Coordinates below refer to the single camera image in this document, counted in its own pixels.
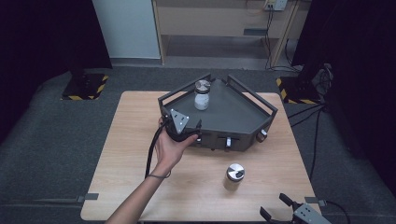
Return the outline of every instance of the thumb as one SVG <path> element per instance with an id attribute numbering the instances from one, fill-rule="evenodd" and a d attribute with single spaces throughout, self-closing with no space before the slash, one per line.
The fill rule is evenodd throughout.
<path id="1" fill-rule="evenodd" d="M 184 140 L 183 142 L 181 142 L 180 144 L 183 147 L 188 147 L 189 145 L 191 145 L 195 140 L 197 140 L 198 138 L 198 134 L 193 134 L 192 136 L 189 136 L 188 138 L 186 138 L 186 140 Z"/>

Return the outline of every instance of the black curtain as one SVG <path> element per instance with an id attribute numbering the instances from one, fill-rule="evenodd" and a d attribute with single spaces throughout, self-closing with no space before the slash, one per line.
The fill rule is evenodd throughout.
<path id="1" fill-rule="evenodd" d="M 326 24 L 332 24 L 330 32 Z M 293 63 L 316 72 L 321 63 L 332 65 L 327 99 L 334 121 L 351 151 L 366 156 L 396 195 L 394 27 L 393 1 L 314 0 Z"/>
<path id="2" fill-rule="evenodd" d="M 0 142 L 44 81 L 111 68 L 91 0 L 1 1 L 0 31 Z"/>

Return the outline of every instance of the white jar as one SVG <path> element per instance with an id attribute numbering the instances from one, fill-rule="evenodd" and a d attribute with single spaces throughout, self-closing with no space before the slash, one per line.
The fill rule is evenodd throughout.
<path id="1" fill-rule="evenodd" d="M 210 82 L 199 80 L 195 82 L 195 108 L 206 110 L 209 107 Z"/>

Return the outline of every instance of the human arm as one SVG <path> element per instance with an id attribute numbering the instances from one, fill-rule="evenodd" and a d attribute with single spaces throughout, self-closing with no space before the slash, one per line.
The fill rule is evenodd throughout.
<path id="1" fill-rule="evenodd" d="M 151 175 L 167 176 L 180 161 L 184 149 L 198 136 L 193 135 L 183 142 L 175 142 L 163 129 L 156 143 L 157 165 Z M 117 208 L 106 223 L 136 223 L 163 178 L 148 176 Z"/>

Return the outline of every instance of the black and yellow hazard tape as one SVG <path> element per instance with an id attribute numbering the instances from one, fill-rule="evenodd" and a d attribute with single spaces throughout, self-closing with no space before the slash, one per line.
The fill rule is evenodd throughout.
<path id="1" fill-rule="evenodd" d="M 282 98 L 283 103 L 285 103 L 285 104 L 310 104 L 310 105 L 320 104 L 319 99 L 315 99 L 315 100 L 314 99 L 297 99 L 297 98 L 290 97 L 287 90 L 285 89 L 285 86 L 282 83 L 281 78 L 276 79 L 276 85 L 279 87 L 280 96 Z"/>
<path id="2" fill-rule="evenodd" d="M 72 94 L 72 95 L 63 95 L 61 100 L 95 100 L 97 99 L 100 94 L 102 93 L 103 89 L 105 88 L 106 82 L 108 80 L 108 76 L 104 75 L 101 82 L 98 85 L 98 88 L 95 93 L 91 93 L 88 95 L 85 94 Z"/>

